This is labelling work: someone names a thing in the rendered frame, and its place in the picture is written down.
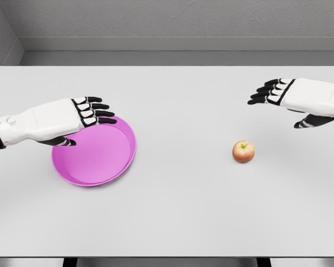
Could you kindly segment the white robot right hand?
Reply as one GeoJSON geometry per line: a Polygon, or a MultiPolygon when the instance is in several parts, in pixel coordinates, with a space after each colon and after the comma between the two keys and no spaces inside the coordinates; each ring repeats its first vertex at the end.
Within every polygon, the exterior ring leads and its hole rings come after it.
{"type": "Polygon", "coordinates": [[[271,104],[307,116],[294,128],[312,128],[334,121],[334,83],[307,78],[267,81],[250,96],[249,105],[271,104]]]}

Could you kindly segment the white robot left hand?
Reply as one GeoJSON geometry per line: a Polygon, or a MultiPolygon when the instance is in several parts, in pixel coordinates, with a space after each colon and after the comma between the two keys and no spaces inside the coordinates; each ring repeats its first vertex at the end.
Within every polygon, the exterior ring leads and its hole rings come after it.
{"type": "Polygon", "coordinates": [[[99,97],[64,98],[31,108],[28,138],[50,146],[75,146],[68,138],[83,128],[117,123],[109,105],[99,97]]]}

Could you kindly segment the pink round plate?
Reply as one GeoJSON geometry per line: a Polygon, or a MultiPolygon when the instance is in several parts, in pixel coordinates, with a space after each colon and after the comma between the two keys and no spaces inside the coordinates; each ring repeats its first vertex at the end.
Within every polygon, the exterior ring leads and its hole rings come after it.
{"type": "Polygon", "coordinates": [[[136,137],[126,121],[114,119],[116,124],[95,125],[69,135],[75,146],[52,148],[52,164],[64,180],[77,186],[97,186],[114,180],[129,167],[136,153],[136,137]]]}

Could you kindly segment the red yellow apple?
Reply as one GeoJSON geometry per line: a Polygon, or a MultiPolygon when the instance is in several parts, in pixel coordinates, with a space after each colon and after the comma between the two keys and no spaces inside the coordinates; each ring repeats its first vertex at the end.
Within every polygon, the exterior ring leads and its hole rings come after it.
{"type": "Polygon", "coordinates": [[[241,140],[235,143],[232,149],[233,158],[239,163],[251,161],[256,153],[254,144],[248,140],[241,140]]]}

